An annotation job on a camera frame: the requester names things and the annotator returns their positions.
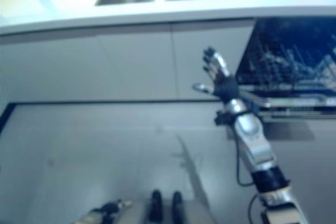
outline metal rack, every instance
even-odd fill
[[[236,77],[246,100],[266,112],[336,107],[336,18],[258,20]]]

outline white countertop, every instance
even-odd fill
[[[88,26],[271,16],[336,16],[336,0],[181,0],[95,6],[97,0],[0,0],[0,34]]]
[[[0,34],[88,26],[271,16],[336,16],[336,0],[187,0],[100,6],[2,23]]]

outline open dishwasher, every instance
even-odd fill
[[[236,78],[264,121],[336,118],[336,18],[257,20]]]

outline dishwasher rack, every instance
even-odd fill
[[[264,111],[336,115],[336,18],[257,20],[236,78]]]

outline kitchen counter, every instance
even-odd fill
[[[181,0],[93,6],[2,19],[0,34],[91,26],[270,16],[334,16],[336,0]]]

